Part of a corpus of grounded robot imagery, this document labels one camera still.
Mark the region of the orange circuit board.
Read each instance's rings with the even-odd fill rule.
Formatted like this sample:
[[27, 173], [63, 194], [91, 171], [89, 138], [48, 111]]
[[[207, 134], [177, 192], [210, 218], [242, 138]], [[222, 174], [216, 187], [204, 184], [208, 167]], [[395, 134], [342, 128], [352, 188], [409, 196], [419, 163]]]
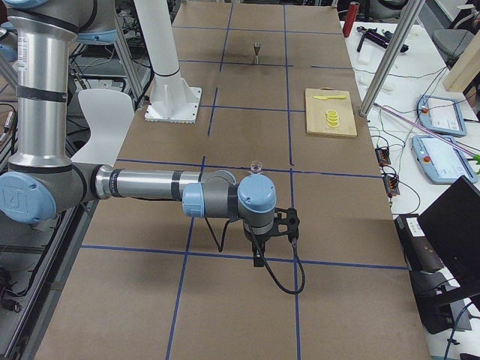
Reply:
[[391, 164], [389, 154], [390, 154], [390, 151], [388, 148], [380, 148], [380, 147], [375, 148], [376, 159], [380, 167], [384, 167]]
[[385, 192], [389, 198], [396, 197], [400, 194], [398, 175], [385, 173], [382, 176], [385, 186]]

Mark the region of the black monitor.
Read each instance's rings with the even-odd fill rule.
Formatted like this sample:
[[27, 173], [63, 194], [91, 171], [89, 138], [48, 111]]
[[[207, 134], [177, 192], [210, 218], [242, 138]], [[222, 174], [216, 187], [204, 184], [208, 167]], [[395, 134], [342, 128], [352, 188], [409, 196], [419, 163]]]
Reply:
[[479, 279], [479, 189], [461, 176], [421, 213], [418, 222], [461, 284]]

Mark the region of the lower orange circuit board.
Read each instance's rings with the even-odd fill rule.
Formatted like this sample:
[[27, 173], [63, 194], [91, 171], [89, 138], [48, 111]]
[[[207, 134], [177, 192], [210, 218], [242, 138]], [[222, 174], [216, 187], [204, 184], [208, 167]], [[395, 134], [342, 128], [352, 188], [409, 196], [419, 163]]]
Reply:
[[389, 198], [396, 197], [400, 194], [398, 175], [385, 173], [382, 176], [385, 186], [385, 192]]

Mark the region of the black box device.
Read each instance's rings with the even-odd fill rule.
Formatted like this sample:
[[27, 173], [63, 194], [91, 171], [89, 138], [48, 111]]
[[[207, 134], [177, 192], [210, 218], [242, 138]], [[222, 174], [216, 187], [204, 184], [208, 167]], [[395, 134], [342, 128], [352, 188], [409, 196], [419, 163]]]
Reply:
[[400, 214], [395, 226], [409, 267], [415, 272], [433, 274], [444, 267], [421, 228], [418, 214]]

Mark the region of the wooden plank stand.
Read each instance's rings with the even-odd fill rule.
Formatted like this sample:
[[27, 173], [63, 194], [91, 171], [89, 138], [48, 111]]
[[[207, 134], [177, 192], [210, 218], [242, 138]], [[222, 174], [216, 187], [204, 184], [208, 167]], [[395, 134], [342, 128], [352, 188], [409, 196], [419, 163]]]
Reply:
[[480, 34], [474, 36], [466, 50], [449, 71], [442, 84], [448, 92], [462, 92], [477, 76], [480, 68]]

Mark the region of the steel jigger shaker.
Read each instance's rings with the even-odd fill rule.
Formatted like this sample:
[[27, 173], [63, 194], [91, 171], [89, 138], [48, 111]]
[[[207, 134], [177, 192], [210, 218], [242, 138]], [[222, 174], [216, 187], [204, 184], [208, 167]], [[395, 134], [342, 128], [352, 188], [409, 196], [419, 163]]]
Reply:
[[260, 63], [260, 50], [261, 50], [261, 44], [259, 42], [255, 42], [253, 44], [253, 51], [254, 51], [253, 64], [254, 65], [258, 65]]

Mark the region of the upper orange circuit board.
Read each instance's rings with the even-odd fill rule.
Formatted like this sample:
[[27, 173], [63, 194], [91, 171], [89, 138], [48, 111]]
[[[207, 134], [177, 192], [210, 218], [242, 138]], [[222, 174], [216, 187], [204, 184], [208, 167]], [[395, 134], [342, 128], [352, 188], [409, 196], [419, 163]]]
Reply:
[[380, 147], [375, 148], [376, 159], [380, 167], [384, 167], [391, 164], [389, 154], [390, 154], [390, 151], [388, 148], [380, 148]]

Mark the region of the aluminium frame post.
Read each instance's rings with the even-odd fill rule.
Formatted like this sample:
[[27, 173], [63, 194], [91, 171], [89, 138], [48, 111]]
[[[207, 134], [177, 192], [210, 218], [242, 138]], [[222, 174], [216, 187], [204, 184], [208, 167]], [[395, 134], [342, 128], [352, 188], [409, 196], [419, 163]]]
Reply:
[[403, 12], [400, 21], [394, 30], [393, 38], [391, 39], [391, 42], [379, 63], [379, 67], [377, 68], [361, 103], [359, 108], [360, 116], [366, 117], [370, 112], [371, 107], [373, 106], [380, 89], [386, 81], [389, 71], [395, 63], [395, 59], [400, 53], [401, 47], [404, 44], [404, 41], [406, 40], [407, 35], [409, 34], [410, 29], [412, 28], [413, 23], [415, 22], [416, 17], [419, 15], [424, 3], [425, 0], [414, 0], [408, 1], [406, 4], [405, 11]]

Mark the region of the lower blue teach pendant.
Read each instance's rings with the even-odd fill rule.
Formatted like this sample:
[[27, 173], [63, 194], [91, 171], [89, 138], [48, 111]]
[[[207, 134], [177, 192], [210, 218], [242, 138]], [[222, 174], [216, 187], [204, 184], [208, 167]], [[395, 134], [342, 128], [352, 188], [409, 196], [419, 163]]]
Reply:
[[427, 178], [436, 185], [451, 185], [461, 176], [471, 183], [479, 181], [462, 151], [433, 136], [416, 135], [412, 151]]

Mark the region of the upper blue teach pendant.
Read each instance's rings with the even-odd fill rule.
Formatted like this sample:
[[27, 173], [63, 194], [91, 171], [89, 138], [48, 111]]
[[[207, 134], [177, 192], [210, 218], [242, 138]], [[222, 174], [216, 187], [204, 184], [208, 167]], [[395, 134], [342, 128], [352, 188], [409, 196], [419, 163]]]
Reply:
[[465, 137], [467, 128], [456, 100], [433, 95], [423, 95], [417, 103], [421, 125], [438, 134]]

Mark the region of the grey office chair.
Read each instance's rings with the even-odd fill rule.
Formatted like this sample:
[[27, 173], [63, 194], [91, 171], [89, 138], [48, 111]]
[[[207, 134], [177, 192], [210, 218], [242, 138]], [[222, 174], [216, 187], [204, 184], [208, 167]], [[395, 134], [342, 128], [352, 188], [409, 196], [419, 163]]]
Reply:
[[455, 65], [479, 31], [479, 2], [471, 1], [458, 8], [460, 13], [449, 28], [436, 30], [431, 35], [436, 48], [446, 56], [448, 68]]

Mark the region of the black purple tool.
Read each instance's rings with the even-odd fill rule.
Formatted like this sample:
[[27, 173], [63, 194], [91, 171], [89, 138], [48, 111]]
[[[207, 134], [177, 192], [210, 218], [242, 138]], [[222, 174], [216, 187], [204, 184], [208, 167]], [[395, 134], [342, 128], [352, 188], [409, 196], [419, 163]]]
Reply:
[[372, 41], [374, 44], [382, 47], [383, 49], [388, 48], [389, 39], [378, 33], [375, 28], [365, 28], [364, 26], [358, 26], [356, 30], [359, 34], [361, 34], [361, 40], [359, 41], [356, 49], [358, 53], [361, 52], [365, 40]]

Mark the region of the clear glass measuring cup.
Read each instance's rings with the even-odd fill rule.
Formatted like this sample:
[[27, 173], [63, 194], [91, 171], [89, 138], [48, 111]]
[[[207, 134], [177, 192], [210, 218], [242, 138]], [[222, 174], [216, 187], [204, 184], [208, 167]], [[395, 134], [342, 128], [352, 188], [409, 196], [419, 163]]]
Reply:
[[254, 160], [250, 163], [250, 174], [257, 175], [263, 172], [263, 163], [259, 160]]

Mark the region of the wooden cutting board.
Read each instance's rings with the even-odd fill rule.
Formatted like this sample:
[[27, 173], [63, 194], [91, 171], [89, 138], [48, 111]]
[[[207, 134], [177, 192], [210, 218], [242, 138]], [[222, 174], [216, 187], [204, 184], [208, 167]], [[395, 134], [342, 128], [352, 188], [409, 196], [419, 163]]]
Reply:
[[306, 132], [330, 137], [357, 137], [348, 91], [306, 88]]

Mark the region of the white plastic chair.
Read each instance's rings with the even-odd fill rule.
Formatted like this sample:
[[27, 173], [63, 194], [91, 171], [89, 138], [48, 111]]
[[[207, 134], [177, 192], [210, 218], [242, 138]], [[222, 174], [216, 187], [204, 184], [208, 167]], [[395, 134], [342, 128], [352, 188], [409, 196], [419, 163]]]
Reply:
[[120, 91], [97, 88], [82, 90], [78, 98], [90, 138], [71, 160], [114, 165], [134, 118], [131, 97]]

